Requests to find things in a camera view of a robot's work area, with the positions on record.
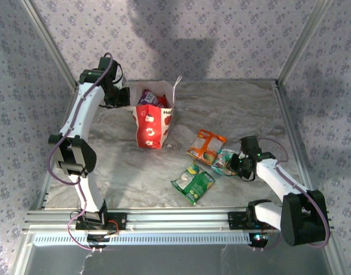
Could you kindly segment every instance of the wall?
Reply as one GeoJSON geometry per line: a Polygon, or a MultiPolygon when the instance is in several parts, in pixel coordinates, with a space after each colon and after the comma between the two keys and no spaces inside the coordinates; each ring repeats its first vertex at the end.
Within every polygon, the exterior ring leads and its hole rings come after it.
{"type": "Polygon", "coordinates": [[[0,1],[0,274],[41,190],[70,90],[18,1],[0,1]]]}
{"type": "Polygon", "coordinates": [[[35,0],[74,76],[109,51],[128,79],[277,78],[315,0],[35,0]]]}
{"type": "Polygon", "coordinates": [[[286,90],[351,269],[351,0],[333,2],[286,90]]]}

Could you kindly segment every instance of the gray marble surface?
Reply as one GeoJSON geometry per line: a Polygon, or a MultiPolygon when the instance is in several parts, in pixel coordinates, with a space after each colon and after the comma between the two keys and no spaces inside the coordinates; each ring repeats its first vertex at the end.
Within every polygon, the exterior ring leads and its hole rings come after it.
{"type": "MultiPolygon", "coordinates": [[[[299,179],[291,145],[286,135],[274,92],[266,87],[239,81],[183,82],[176,91],[171,130],[160,150],[138,148],[136,124],[124,109],[99,108],[89,134],[97,154],[94,170],[108,208],[190,207],[190,202],[170,184],[194,160],[186,151],[200,129],[228,138],[224,148],[239,149],[239,139],[257,134],[281,142],[290,155],[283,167],[299,179]]],[[[278,159],[283,151],[260,141],[264,151],[278,159]]],[[[246,206],[256,199],[277,196],[262,180],[243,182],[218,175],[198,164],[215,179],[215,184],[195,207],[246,206]]],[[[76,208],[80,202],[74,187],[52,181],[46,208],[76,208]]]]}

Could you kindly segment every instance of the metal bracket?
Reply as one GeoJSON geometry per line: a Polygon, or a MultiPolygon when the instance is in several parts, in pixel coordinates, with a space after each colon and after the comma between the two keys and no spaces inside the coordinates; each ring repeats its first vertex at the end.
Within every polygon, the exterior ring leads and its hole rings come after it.
{"type": "Polygon", "coordinates": [[[230,230],[269,230],[273,228],[268,223],[260,221],[253,221],[253,223],[251,223],[246,212],[228,212],[227,218],[230,230]]]}
{"type": "MultiPolygon", "coordinates": [[[[62,134],[50,135],[48,143],[56,145],[62,138],[62,134]]],[[[65,175],[78,175],[86,178],[96,165],[96,154],[90,145],[79,136],[66,137],[54,152],[57,167],[61,168],[65,175]]]]}
{"type": "Polygon", "coordinates": [[[76,222],[76,231],[77,230],[113,230],[116,228],[115,223],[111,223],[110,221],[114,221],[118,225],[118,230],[125,230],[127,224],[127,213],[117,213],[117,212],[108,212],[107,213],[108,222],[104,225],[98,223],[91,223],[84,221],[83,217],[79,217],[76,222]]]}

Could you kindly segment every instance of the red paper bag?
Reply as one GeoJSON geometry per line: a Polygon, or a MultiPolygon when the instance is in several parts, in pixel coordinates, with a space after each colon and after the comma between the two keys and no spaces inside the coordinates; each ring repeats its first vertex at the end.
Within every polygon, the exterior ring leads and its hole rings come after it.
{"type": "Polygon", "coordinates": [[[182,80],[179,76],[172,87],[166,81],[137,82],[129,85],[131,106],[125,107],[132,114],[137,124],[137,145],[144,148],[160,149],[168,136],[175,104],[175,88],[182,80]],[[167,99],[167,108],[153,105],[137,105],[144,90],[150,90],[155,96],[167,99]]]}

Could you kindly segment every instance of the robotic arm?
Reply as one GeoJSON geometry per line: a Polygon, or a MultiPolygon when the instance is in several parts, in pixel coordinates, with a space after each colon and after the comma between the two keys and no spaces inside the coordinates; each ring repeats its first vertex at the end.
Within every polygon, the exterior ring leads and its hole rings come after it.
{"type": "MultiPolygon", "coordinates": [[[[104,99],[106,108],[130,105],[129,88],[123,88],[123,71],[112,57],[101,57],[94,70],[80,75],[78,95],[67,122],[58,135],[51,135],[49,143],[56,148],[51,155],[57,167],[68,175],[75,185],[85,210],[80,217],[86,228],[105,229],[113,213],[107,212],[94,174],[96,154],[87,143],[89,129],[97,107],[104,99]]],[[[324,196],[310,191],[278,167],[278,161],[269,152],[262,152],[256,136],[241,139],[242,153],[233,155],[227,168],[241,178],[263,179],[278,195],[282,207],[268,200],[250,202],[247,207],[248,224],[264,222],[280,230],[285,241],[300,245],[329,239],[329,225],[324,196]]]]}
{"type": "Polygon", "coordinates": [[[256,136],[241,139],[242,153],[234,154],[227,168],[241,178],[253,174],[263,179],[277,194],[282,207],[268,200],[250,202],[247,217],[250,224],[260,221],[281,231],[290,246],[329,239],[329,224],[323,194],[310,191],[294,180],[269,152],[262,152],[256,136]]]}
{"type": "Polygon", "coordinates": [[[57,167],[62,169],[73,183],[80,180],[80,186],[76,184],[75,188],[80,197],[81,208],[85,209],[83,219],[99,225],[107,223],[107,207],[98,190],[94,174],[91,173],[96,165],[96,154],[87,141],[95,112],[103,99],[107,108],[129,105],[129,88],[122,86],[123,71],[120,64],[109,57],[101,57],[97,69],[84,70],[80,75],[78,95],[70,116],[60,133],[51,135],[48,141],[49,144],[56,145],[68,132],[53,157],[57,161],[57,167]]]}

